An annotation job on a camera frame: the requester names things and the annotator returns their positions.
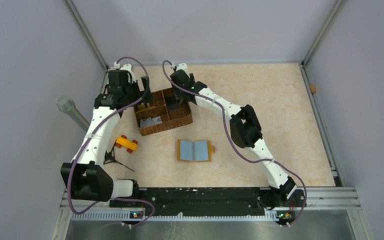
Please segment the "orange leather card holder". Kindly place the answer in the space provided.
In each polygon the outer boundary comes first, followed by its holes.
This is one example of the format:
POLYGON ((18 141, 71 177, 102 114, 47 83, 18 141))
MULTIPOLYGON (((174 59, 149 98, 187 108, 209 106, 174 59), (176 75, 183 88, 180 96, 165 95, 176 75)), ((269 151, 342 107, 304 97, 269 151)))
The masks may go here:
POLYGON ((176 142, 176 160, 180 162, 210 162, 216 148, 209 140, 189 141, 178 139, 176 142))

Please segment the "brown wicker divided basket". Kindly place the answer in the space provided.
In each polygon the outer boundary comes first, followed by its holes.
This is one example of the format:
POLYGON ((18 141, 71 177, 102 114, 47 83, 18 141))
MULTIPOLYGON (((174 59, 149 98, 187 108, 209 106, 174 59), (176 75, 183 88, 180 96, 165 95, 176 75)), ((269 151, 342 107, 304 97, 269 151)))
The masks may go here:
POLYGON ((163 131, 172 130, 193 123, 192 111, 188 102, 178 105, 178 109, 168 112, 165 97, 175 96, 172 88, 158 90, 152 93, 153 102, 135 106, 134 115, 137 128, 142 136, 148 136, 163 131), (147 128, 140 128, 140 120, 161 117, 163 123, 147 128))

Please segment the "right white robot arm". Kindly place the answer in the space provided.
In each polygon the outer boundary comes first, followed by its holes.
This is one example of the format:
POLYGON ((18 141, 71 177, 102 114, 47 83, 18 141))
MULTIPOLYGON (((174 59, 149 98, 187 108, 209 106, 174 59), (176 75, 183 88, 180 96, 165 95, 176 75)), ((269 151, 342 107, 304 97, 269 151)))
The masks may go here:
POLYGON ((220 116, 233 150, 246 162, 263 165, 263 173, 274 202, 279 206, 287 206, 294 198, 297 184, 291 177, 292 172, 276 161, 270 152, 254 108, 249 104, 234 104, 216 94, 206 84, 196 81, 186 63, 176 65, 165 60, 162 66, 166 65, 173 70, 166 77, 174 87, 176 97, 220 116))

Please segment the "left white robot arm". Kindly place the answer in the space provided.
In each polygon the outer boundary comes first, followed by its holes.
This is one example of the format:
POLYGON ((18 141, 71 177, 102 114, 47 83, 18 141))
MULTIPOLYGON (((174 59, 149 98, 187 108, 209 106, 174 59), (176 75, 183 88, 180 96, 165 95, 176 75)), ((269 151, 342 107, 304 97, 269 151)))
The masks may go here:
POLYGON ((144 90, 140 90, 130 63, 115 63, 108 71, 108 83, 104 93, 95 100, 92 119, 83 143, 70 163, 60 169, 71 199, 107 202, 121 197, 129 207, 140 202, 135 181, 114 179, 104 170, 107 148, 117 123, 127 108, 151 99, 149 77, 141 77, 144 90))

